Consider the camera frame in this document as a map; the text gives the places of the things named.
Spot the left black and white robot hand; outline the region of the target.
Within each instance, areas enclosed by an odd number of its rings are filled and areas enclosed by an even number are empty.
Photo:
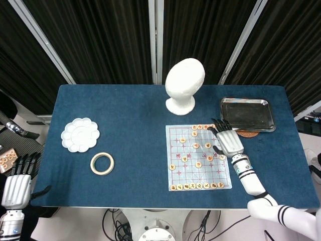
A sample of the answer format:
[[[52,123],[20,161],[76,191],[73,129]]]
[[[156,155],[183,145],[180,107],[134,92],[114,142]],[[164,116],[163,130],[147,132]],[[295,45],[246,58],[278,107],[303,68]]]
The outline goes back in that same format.
[[[52,186],[32,193],[32,180],[37,174],[37,163],[41,153],[18,157],[13,162],[9,177],[6,179],[2,197],[2,206],[7,210],[20,210],[29,205],[30,201],[48,193]]]

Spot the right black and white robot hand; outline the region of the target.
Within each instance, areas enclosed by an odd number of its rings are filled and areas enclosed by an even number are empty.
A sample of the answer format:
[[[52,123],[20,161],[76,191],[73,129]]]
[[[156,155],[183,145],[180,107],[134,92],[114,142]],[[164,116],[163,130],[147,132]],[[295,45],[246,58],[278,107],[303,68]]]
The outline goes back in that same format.
[[[218,139],[220,149],[213,146],[214,151],[219,155],[225,155],[227,158],[232,158],[235,155],[243,154],[244,146],[241,143],[238,134],[232,129],[230,123],[226,120],[212,118],[213,126],[207,127]]]

